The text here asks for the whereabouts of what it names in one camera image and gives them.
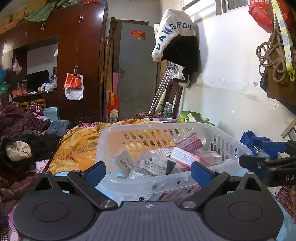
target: yellow strap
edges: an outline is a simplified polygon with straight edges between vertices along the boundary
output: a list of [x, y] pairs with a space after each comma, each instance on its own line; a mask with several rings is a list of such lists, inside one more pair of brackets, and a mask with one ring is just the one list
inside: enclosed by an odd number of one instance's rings
[[295, 70], [292, 66], [292, 55], [291, 55], [291, 48], [290, 48], [290, 43], [292, 43], [291, 41], [291, 36], [287, 30], [287, 26], [285, 23], [285, 20], [281, 14], [281, 9], [279, 7], [279, 4], [277, 2], [277, 0], [270, 0], [272, 7], [274, 9], [274, 12], [276, 14], [276, 18], [279, 22], [279, 28], [281, 30], [281, 36], [283, 39], [283, 44], [284, 44], [284, 51], [285, 51], [285, 57], [286, 57], [286, 68], [287, 68], [287, 72], [290, 76], [290, 80], [294, 81], [295, 80]]

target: green basket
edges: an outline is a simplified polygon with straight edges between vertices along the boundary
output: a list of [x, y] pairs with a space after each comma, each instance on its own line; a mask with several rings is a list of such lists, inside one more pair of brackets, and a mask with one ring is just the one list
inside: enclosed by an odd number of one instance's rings
[[10, 86], [11, 85], [7, 83], [0, 84], [0, 95], [5, 94]]

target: gray metal door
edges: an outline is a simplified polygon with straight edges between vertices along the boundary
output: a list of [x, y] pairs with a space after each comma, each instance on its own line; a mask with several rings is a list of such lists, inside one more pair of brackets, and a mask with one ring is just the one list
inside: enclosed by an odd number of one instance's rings
[[150, 109], [157, 75], [157, 63], [151, 57], [154, 47], [153, 27], [122, 23], [118, 73], [119, 120], [135, 118], [139, 112]]

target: crutch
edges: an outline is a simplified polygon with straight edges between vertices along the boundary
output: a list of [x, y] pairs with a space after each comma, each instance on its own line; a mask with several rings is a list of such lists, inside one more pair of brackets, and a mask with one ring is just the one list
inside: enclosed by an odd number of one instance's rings
[[149, 110], [149, 114], [151, 114], [151, 112], [155, 108], [156, 104], [159, 102], [163, 92], [166, 90], [171, 77], [175, 73], [175, 71], [174, 71], [175, 66], [176, 66], [175, 64], [169, 64], [168, 65], [167, 71], [166, 71], [165, 75], [163, 76], [163, 80], [161, 81], [161, 83], [159, 85], [159, 88], [158, 88], [158, 90], [156, 92], [156, 95], [155, 95], [155, 97], [153, 99], [151, 108]]

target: window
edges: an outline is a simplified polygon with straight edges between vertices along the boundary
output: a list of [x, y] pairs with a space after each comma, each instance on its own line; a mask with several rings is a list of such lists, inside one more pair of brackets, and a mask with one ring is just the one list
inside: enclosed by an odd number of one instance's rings
[[[190, 8], [195, 3], [199, 2], [200, 0], [184, 0], [185, 7], [183, 10]], [[220, 15], [222, 13], [228, 12], [229, 10], [247, 6], [250, 4], [250, 0], [215, 0], [216, 1], [216, 15]]]
[[226, 0], [228, 10], [248, 5], [248, 0]]

